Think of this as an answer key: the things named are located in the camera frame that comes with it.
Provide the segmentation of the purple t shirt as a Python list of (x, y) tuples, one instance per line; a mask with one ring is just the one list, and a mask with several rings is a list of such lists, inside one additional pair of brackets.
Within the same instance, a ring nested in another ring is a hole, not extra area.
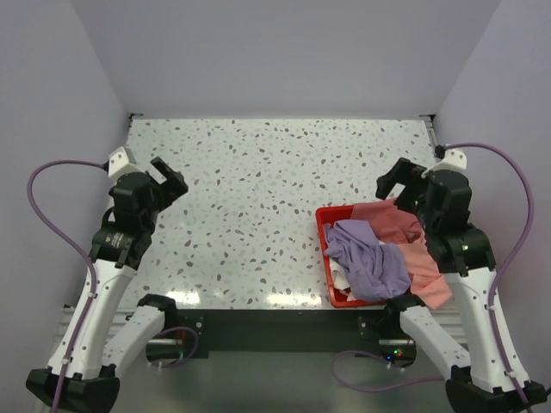
[(341, 219), (324, 225), (324, 235), (324, 254), (344, 270), (357, 299), (385, 301), (410, 289), (402, 252), (394, 243), (381, 243), (367, 221)]

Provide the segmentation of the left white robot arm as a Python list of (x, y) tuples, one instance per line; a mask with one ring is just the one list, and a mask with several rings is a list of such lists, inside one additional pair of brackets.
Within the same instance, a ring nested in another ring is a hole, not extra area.
[(158, 215), (189, 191), (183, 175), (161, 157), (153, 158), (151, 164), (163, 182), (137, 168), (135, 162), (117, 156), (101, 165), (114, 182), (108, 191), (114, 204), (104, 213), (90, 251), (56, 227), (35, 201), (35, 179), (54, 164), (40, 166), (28, 178), (30, 206), (88, 268), (61, 343), (46, 367), (31, 370), (26, 381), (27, 389), (52, 412), (111, 411), (122, 375), (154, 337), (174, 336), (199, 343), (198, 333), (180, 324), (175, 300), (156, 294), (144, 296), (130, 320), (114, 336), (108, 334), (121, 297), (152, 243)]

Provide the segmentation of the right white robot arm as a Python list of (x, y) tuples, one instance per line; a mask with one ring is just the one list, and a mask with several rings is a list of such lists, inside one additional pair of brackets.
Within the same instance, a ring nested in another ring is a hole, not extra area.
[(462, 170), (445, 162), (426, 169), (402, 157), (376, 183), (381, 200), (403, 185), (394, 204), (420, 222), (427, 250), (452, 292), (467, 346), (416, 295), (387, 301), (388, 335), (408, 335), (429, 356), (455, 412), (522, 412), (546, 403), (550, 391), (529, 377), (509, 335), (492, 284), (496, 261), (489, 238), (469, 221), (472, 190)]

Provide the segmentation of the dark pink t shirt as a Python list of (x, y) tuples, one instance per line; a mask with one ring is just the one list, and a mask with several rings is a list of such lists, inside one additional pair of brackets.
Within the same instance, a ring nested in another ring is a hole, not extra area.
[(356, 203), (351, 219), (367, 221), (383, 243), (412, 244), (424, 241), (424, 230), (417, 217), (399, 210), (394, 199)]

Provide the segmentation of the red plastic bin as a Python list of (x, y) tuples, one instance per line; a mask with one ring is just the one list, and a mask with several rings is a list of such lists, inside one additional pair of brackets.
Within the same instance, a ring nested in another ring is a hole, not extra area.
[(383, 305), (383, 301), (363, 301), (359, 299), (348, 300), (347, 296), (334, 286), (331, 274), (330, 258), (325, 254), (327, 242), (325, 236), (325, 225), (333, 226), (336, 221), (350, 219), (354, 206), (324, 206), (315, 213), (316, 226), (319, 234), (320, 250), (322, 254), (322, 263), (325, 269), (326, 285), (328, 289), (329, 301), (334, 308), (348, 309), (358, 307), (375, 307)]

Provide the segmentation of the light salmon t shirt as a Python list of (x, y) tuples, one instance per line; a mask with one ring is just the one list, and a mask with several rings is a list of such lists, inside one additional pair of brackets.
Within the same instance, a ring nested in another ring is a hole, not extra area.
[(411, 279), (411, 293), (436, 310), (450, 300), (452, 293), (436, 262), (422, 243), (403, 243), (398, 245), (406, 270)]

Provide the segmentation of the white red t shirt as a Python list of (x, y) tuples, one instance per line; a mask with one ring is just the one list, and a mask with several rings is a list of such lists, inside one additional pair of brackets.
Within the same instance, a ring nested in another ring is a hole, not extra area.
[(356, 297), (351, 292), (350, 284), (344, 274), (344, 270), (339, 266), (330, 266), (333, 287), (346, 297), (346, 301), (354, 301)]

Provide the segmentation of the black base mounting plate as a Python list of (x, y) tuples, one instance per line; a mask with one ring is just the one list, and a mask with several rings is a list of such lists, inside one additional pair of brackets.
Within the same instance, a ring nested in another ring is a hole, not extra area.
[(382, 309), (180, 310), (199, 336), (196, 358), (212, 352), (338, 353), (361, 350), (412, 361), (415, 342)]

